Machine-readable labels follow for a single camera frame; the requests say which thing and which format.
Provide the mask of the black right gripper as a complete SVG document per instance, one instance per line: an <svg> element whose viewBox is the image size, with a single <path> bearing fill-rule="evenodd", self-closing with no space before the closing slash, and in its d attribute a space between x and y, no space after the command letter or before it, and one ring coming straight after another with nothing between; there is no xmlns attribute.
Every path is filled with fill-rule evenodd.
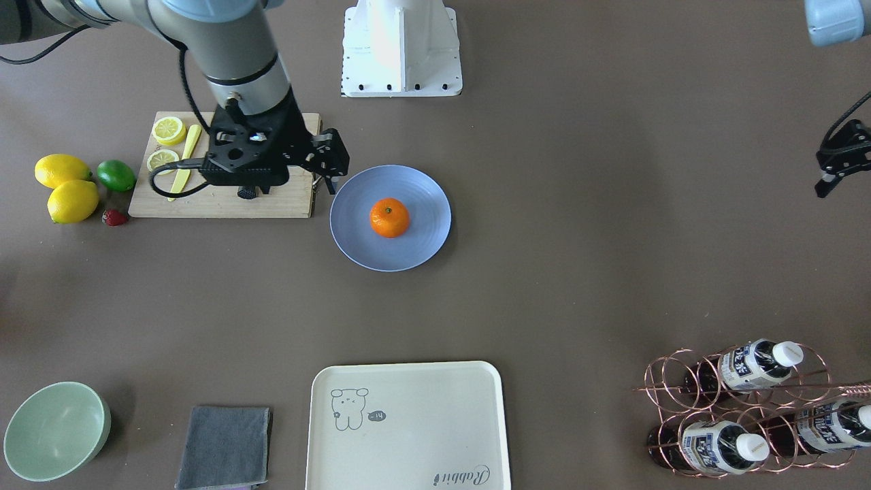
<svg viewBox="0 0 871 490"><path fill-rule="evenodd" d="M327 192L335 195L339 177L348 173L350 157L338 131L310 133L292 91L274 108L253 115L230 97L215 111L209 134L199 173L210 185L281 186L296 165L326 178Z"/></svg>

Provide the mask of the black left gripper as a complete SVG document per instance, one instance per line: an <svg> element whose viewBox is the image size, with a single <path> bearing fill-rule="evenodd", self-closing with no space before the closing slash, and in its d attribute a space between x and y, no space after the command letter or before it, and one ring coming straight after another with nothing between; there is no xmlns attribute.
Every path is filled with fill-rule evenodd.
<svg viewBox="0 0 871 490"><path fill-rule="evenodd" d="M816 152L821 177L815 184L819 199L826 198L839 184L839 178L869 171L869 127L860 120L849 120L826 140Z"/></svg>

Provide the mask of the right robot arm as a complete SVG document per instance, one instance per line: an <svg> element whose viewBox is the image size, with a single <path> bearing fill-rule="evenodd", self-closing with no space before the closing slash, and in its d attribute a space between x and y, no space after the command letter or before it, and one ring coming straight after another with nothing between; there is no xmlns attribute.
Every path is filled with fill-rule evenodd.
<svg viewBox="0 0 871 490"><path fill-rule="evenodd" d="M348 173L340 134L307 130L265 10L273 1L3 1L2 44L127 22L190 53L217 105L200 158L161 165L197 171L204 186L261 190L289 181L290 167L321 177L335 193Z"/></svg>

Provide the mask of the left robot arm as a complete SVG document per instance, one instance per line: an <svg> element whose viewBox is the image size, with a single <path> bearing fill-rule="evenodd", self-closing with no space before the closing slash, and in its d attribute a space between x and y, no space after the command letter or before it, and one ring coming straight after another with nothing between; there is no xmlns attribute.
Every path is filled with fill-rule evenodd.
<svg viewBox="0 0 871 490"><path fill-rule="evenodd" d="M870 3L868 1L806 1L804 3L808 36L817 47L854 42L869 35ZM846 177L870 170L869 126L853 120L853 113L870 93L850 105L823 136L816 152L821 177L815 184L818 198L825 198Z"/></svg>

